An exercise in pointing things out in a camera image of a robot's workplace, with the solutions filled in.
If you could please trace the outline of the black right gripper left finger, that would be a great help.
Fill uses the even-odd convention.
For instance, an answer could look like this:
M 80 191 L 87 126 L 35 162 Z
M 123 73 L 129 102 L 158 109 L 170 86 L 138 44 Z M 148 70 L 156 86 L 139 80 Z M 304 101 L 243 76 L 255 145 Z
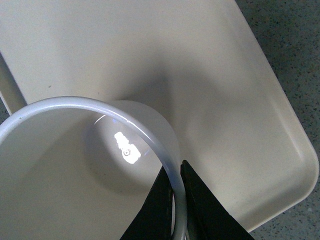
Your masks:
M 136 217 L 122 240 L 170 240 L 172 238 L 173 190 L 162 167 Z

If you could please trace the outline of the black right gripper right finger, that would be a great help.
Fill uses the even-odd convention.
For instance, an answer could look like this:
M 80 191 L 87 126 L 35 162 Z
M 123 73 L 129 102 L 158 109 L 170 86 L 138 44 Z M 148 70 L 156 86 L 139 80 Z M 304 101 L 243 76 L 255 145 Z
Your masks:
M 187 202 L 189 240 L 252 240 L 228 213 L 187 160 L 180 171 Z

